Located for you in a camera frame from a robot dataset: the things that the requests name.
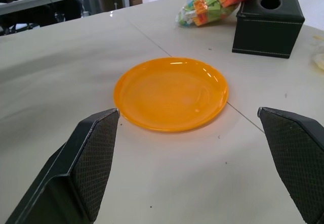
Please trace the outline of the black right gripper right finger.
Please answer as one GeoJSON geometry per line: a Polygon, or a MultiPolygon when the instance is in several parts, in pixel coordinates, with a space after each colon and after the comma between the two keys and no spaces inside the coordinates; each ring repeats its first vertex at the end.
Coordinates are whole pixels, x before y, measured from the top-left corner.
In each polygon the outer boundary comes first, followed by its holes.
{"type": "Polygon", "coordinates": [[[324,126],[293,112],[260,107],[278,175],[306,224],[324,224],[324,126]]]}

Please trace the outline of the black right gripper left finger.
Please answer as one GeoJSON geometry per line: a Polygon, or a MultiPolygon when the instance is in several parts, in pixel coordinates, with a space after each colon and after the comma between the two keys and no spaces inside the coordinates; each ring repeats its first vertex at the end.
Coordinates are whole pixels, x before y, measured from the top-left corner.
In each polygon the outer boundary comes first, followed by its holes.
{"type": "Polygon", "coordinates": [[[119,117],[112,108],[80,121],[5,224],[94,224],[111,171],[119,117]]]}

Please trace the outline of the orange plastic plate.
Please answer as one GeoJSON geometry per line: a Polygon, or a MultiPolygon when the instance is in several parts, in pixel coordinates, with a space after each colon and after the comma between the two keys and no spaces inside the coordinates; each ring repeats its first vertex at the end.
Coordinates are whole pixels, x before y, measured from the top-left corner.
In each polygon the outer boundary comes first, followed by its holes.
{"type": "Polygon", "coordinates": [[[113,99],[130,123],[153,131],[181,132],[216,118],[229,96],[225,77],[202,61],[167,57],[143,62],[117,81],[113,99]]]}

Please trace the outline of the black leather tissue box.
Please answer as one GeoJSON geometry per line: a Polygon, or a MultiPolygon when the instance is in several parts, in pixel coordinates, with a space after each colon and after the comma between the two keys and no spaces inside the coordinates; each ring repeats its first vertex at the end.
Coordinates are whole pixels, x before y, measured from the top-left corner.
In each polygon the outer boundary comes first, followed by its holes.
{"type": "Polygon", "coordinates": [[[232,52],[284,59],[305,21],[298,0],[246,0],[236,18],[232,52]]]}

